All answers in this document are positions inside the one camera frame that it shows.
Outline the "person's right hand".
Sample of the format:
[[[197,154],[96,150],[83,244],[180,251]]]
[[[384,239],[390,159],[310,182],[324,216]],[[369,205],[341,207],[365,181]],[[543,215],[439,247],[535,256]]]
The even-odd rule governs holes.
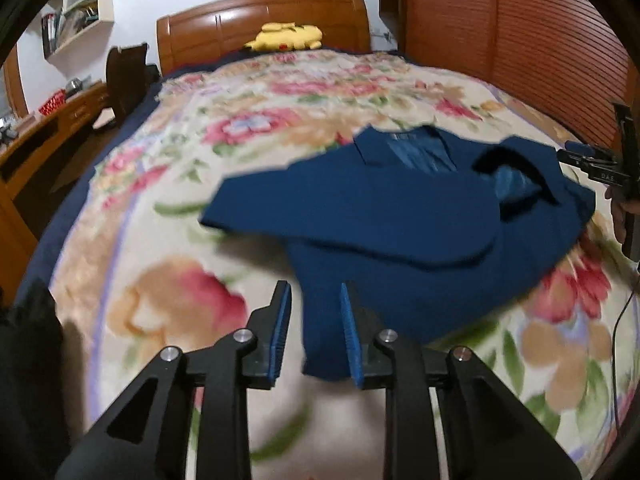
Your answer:
[[[624,244],[626,240],[626,210],[624,209],[623,205],[618,200],[616,200],[614,196],[614,188],[611,188],[609,186],[606,189],[605,198],[610,202],[615,238],[620,244]]]

